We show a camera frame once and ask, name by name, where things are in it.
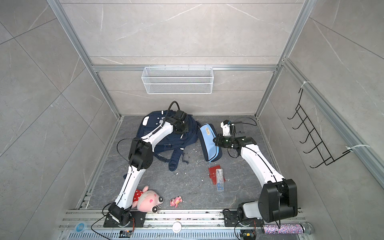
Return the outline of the blue pencil case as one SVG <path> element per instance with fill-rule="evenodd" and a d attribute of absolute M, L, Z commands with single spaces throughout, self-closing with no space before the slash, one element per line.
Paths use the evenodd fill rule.
<path fill-rule="evenodd" d="M 212 124 L 202 125 L 199 128 L 198 137 L 206 162 L 216 162 L 222 157 L 222 149 L 214 143 L 214 139 L 217 137 L 217 132 Z"/>

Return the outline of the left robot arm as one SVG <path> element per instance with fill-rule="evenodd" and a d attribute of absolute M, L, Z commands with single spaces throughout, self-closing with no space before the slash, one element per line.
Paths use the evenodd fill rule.
<path fill-rule="evenodd" d="M 147 135 L 132 140 L 128 156 L 130 167 L 127 177 L 116 200 L 108 208 L 108 214 L 120 227 L 125 227 L 130 223 L 134 194 L 144 172 L 153 163 L 156 145 L 173 132 L 177 134 L 188 132 L 187 116 L 185 112 L 181 111 L 179 104 L 173 101 L 160 126 Z"/>

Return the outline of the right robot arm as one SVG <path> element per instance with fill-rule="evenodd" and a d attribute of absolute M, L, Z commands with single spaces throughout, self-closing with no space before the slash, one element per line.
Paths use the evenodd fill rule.
<path fill-rule="evenodd" d="M 257 142 L 247 137 L 243 122 L 221 122 L 222 134 L 214 138 L 216 146 L 236 150 L 251 167 L 262 190 L 257 201 L 239 205 L 240 222 L 259 219 L 266 223 L 279 222 L 298 215 L 297 185 L 286 179 L 264 157 Z"/>

